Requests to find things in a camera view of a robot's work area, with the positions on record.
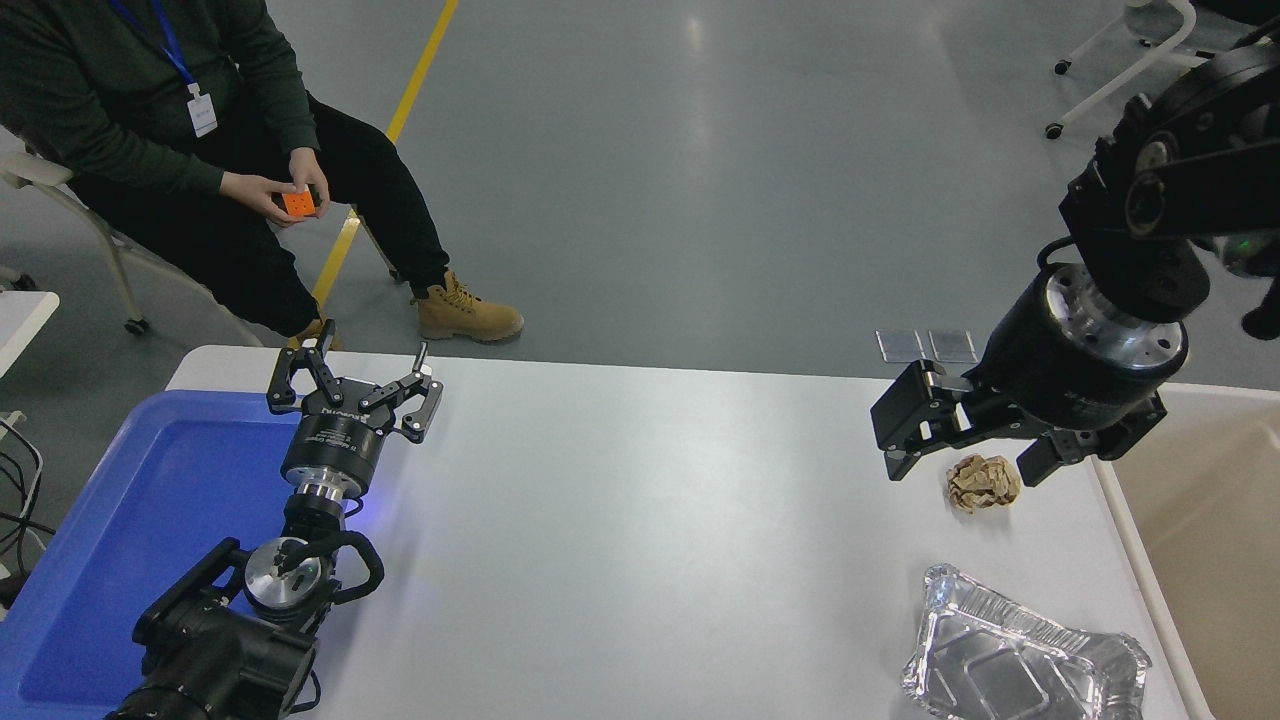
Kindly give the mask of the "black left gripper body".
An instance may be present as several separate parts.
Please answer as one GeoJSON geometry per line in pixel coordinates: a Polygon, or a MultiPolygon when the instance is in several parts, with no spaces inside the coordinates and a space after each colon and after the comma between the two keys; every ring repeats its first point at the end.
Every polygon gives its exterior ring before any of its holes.
{"type": "Polygon", "coordinates": [[[330,407],[307,400],[282,462],[282,477],[296,488],[329,484],[344,497],[369,492],[387,434],[396,416],[387,407],[361,413],[352,404],[330,407]]]}

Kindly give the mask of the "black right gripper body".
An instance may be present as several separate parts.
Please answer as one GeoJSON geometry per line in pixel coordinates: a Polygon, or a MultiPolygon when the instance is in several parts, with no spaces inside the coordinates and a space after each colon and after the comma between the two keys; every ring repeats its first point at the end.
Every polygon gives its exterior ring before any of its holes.
{"type": "Polygon", "coordinates": [[[1070,430],[1120,421],[1164,380],[1164,328],[1105,315],[1089,278],[1036,278],[974,369],[1033,418],[1070,430]]]}

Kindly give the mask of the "person's right hand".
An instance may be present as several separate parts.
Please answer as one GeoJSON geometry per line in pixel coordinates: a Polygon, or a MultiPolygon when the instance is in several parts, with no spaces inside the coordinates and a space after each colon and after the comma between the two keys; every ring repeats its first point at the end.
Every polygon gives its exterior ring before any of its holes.
{"type": "Polygon", "coordinates": [[[288,211],[275,205],[275,195],[293,193],[294,186],[269,179],[262,176],[241,174],[224,170],[219,184],[219,195],[234,200],[248,210],[265,218],[274,225],[291,227],[305,220],[305,217],[293,217],[288,211]]]}

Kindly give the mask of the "person's left hand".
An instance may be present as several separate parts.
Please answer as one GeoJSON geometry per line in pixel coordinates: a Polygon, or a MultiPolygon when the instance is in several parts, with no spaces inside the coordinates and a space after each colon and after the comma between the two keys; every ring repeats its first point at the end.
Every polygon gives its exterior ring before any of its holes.
{"type": "Polygon", "coordinates": [[[319,201],[314,202],[316,218],[323,218],[330,206],[329,183],[311,147],[297,147],[289,151],[288,170],[292,178],[293,193],[308,192],[315,188],[319,201]]]}

